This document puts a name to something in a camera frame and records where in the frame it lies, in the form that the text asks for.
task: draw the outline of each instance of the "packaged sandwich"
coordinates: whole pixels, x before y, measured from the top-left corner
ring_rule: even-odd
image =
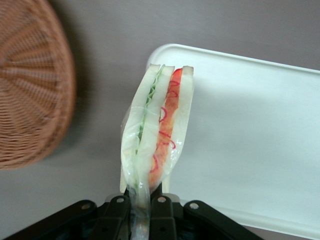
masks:
[[[182,152],[194,92],[193,68],[150,65],[122,124],[121,168],[134,216],[131,239],[149,238],[150,194]]]

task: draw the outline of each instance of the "woven basket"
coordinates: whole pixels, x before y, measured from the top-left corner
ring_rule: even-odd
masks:
[[[43,159],[75,105],[71,52],[45,0],[0,0],[0,169]]]

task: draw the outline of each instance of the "white tray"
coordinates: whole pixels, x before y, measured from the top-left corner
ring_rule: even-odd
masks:
[[[320,239],[320,71],[178,44],[149,64],[194,67],[170,192],[240,224]]]

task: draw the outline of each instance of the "gray table surface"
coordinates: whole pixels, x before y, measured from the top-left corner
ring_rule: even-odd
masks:
[[[119,191],[120,124],[157,47],[177,43],[320,70],[318,0],[49,2],[74,55],[76,111],[50,156],[0,171],[0,239]],[[266,240],[302,239],[252,230]]]

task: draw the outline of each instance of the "plastic wrap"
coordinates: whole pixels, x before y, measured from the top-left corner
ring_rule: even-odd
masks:
[[[150,65],[122,123],[121,171],[131,199],[132,240],[149,238],[150,194],[175,166],[187,131],[193,68]]]

